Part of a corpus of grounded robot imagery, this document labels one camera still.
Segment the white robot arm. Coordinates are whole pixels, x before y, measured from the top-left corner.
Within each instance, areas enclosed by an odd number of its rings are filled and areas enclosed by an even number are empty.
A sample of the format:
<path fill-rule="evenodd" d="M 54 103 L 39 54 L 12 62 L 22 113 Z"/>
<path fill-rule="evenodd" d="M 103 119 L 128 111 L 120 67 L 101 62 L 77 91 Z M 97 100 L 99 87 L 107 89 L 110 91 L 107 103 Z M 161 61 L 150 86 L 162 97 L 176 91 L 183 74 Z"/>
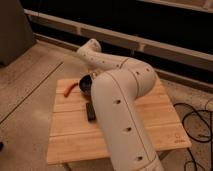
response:
<path fill-rule="evenodd" d="M 77 54 L 94 69 L 91 98 L 115 171 L 164 171 L 136 109 L 149 93 L 156 73 L 146 62 L 101 51 L 95 39 Z"/>

